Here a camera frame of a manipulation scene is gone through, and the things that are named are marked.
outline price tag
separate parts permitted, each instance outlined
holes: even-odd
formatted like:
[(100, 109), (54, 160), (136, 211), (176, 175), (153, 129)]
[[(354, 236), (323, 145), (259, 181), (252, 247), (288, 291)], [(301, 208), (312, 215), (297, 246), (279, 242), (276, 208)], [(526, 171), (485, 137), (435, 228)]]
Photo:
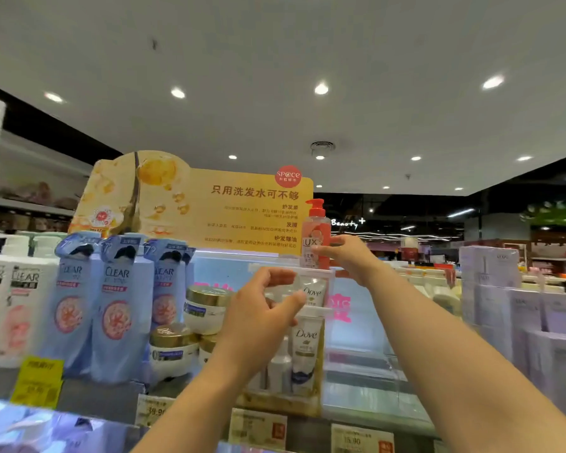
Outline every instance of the price tag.
[(230, 414), (229, 443), (285, 451), (287, 417), (234, 408)]
[(394, 453), (394, 434), (331, 425), (331, 453)]
[(54, 410), (61, 394), (62, 377), (63, 361), (28, 356), (19, 370), (11, 402)]
[(434, 453), (450, 453), (447, 446), (441, 440), (434, 441)]
[(163, 415), (175, 399), (171, 397), (149, 396), (147, 394), (139, 394), (136, 402), (136, 426), (145, 426), (150, 428), (155, 424), (158, 418)]

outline red bottle cap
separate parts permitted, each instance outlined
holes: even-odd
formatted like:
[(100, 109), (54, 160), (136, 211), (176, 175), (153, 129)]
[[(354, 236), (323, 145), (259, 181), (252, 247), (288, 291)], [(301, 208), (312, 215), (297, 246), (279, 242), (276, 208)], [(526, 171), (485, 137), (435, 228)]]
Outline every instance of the red bottle cap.
[(307, 204), (311, 204), (313, 207), (308, 211), (309, 216), (325, 217), (325, 211), (323, 209), (323, 199), (311, 199), (306, 200)]

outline red square on price tag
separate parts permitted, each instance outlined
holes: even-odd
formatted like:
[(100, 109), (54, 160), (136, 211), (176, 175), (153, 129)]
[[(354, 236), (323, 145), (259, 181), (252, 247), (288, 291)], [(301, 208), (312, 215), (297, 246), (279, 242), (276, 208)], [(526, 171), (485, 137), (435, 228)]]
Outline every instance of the red square on price tag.
[(380, 440), (380, 453), (394, 453), (394, 445), (392, 442), (388, 442), (386, 440)]
[(283, 423), (273, 423), (273, 432), (272, 438), (273, 439), (285, 439), (285, 425)]

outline person's left hand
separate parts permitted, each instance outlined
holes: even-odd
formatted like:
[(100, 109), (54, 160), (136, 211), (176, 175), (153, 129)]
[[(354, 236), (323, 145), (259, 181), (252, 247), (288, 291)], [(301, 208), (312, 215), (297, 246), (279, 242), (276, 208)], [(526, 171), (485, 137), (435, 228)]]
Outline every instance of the person's left hand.
[(306, 303), (304, 292), (294, 292), (279, 304), (264, 297), (264, 288), (292, 284), (295, 276), (289, 269), (262, 267), (230, 301), (209, 362), (238, 373), (241, 385), (267, 366), (288, 329), (297, 324), (294, 317)]

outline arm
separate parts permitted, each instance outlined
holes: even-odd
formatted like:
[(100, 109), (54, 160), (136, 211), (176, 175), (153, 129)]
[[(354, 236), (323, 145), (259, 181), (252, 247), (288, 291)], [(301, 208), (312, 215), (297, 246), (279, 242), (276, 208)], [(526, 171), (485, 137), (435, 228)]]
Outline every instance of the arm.
[(402, 369), (457, 453), (566, 453), (566, 417), (461, 320), (424, 297), (353, 236), (313, 251), (369, 289)]
[(210, 360), (133, 453), (216, 450), (235, 399), (275, 355), (306, 302), (306, 295), (298, 291), (280, 304), (267, 303), (264, 288), (291, 284), (295, 276), (291, 270), (263, 267), (234, 296)]

